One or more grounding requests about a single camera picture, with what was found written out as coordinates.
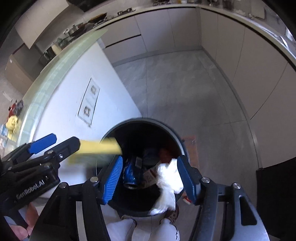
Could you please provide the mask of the left hand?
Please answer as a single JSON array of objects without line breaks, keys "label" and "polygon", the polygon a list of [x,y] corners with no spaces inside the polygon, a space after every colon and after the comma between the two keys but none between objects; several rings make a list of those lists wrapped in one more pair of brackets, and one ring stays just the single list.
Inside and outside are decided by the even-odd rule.
[{"label": "left hand", "polygon": [[18,240],[28,240],[39,218],[37,209],[31,202],[16,213],[18,217],[21,218],[20,221],[22,225],[17,225],[17,222],[12,219],[8,221],[9,226]]}]

